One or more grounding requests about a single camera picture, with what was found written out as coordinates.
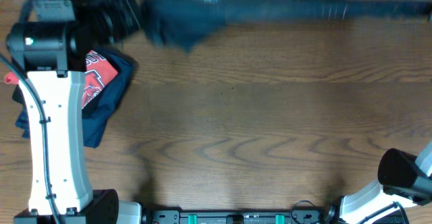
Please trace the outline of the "black orange-patterned jersey shirt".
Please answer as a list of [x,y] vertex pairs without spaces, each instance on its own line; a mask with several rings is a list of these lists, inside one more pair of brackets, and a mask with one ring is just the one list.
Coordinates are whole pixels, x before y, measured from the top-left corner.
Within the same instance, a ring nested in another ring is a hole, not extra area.
[[431,17],[430,2],[413,0],[143,0],[140,8],[153,44],[185,51],[231,24]]

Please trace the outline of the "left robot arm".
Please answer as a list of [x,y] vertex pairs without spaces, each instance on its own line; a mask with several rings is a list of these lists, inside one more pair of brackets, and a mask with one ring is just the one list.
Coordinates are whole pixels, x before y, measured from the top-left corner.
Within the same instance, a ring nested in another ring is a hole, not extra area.
[[86,55],[142,26],[136,0],[28,0],[7,36],[30,126],[32,188],[15,223],[140,224],[137,202],[94,190],[82,133]]

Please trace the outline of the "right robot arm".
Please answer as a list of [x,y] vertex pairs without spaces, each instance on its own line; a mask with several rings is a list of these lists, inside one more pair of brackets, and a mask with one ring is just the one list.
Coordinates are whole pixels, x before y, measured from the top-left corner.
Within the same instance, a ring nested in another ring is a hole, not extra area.
[[431,145],[418,155],[391,148],[382,156],[377,179],[355,194],[332,204],[325,223],[389,221],[400,211],[399,223],[408,223],[407,208],[431,203]]

